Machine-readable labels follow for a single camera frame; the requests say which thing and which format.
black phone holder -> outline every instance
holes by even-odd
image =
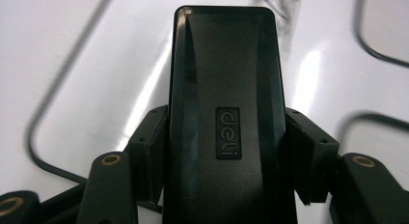
[[[409,195],[378,160],[285,107],[275,19],[265,8],[181,7],[169,106],[151,110],[123,152],[98,157],[86,183],[40,204],[0,197],[1,223],[297,223],[333,195],[334,223],[409,223]],[[164,189],[163,211],[157,206]]]

glossy surface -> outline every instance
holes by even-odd
[[[187,6],[175,21],[164,223],[295,223],[273,14]]]
[[[99,1],[0,0],[0,193],[31,189],[44,200],[74,185],[31,163],[24,131]],[[299,1],[292,3],[291,35],[280,37],[286,106],[337,139],[344,123],[360,112],[408,122],[409,70],[375,59],[359,46],[352,27],[356,0]],[[405,0],[393,3],[407,8]],[[185,4],[266,5],[260,0],[112,0],[39,126],[36,148],[42,158],[87,176],[97,155],[121,149],[146,112],[168,102],[173,15]],[[378,17],[384,11],[371,13]],[[381,155],[408,189],[406,135],[372,124],[353,128],[341,147]],[[298,208],[300,223],[327,221],[325,205]],[[141,223],[160,223],[159,215],[141,213]]]

